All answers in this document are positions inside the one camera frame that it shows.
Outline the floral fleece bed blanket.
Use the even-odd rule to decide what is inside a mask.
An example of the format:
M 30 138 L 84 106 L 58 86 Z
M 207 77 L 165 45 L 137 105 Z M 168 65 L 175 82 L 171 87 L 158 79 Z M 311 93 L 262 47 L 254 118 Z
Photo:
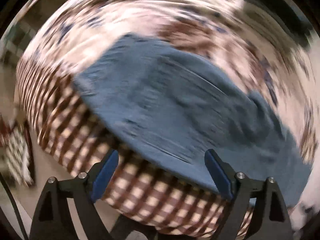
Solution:
M 73 86 L 126 34 L 157 38 L 207 59 L 244 93 L 257 92 L 311 167 L 292 220 L 311 206 L 319 155 L 319 37 L 287 0 L 68 0 L 52 13 L 16 68 L 16 89 L 42 150 L 71 175 L 112 147 L 118 167 L 102 200 L 169 236 L 211 236 L 227 206 L 218 191 L 155 166 L 110 132 Z

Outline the light blue denim jeans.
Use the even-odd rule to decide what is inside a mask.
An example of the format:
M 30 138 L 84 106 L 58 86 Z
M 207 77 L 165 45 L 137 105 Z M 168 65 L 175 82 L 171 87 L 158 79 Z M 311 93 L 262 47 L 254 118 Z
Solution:
M 293 135 L 259 93 L 242 92 L 207 59 L 130 33 L 72 83 L 104 126 L 155 166 L 217 192 L 204 163 L 212 149 L 250 178 L 274 177 L 286 205 L 298 203 L 311 167 Z

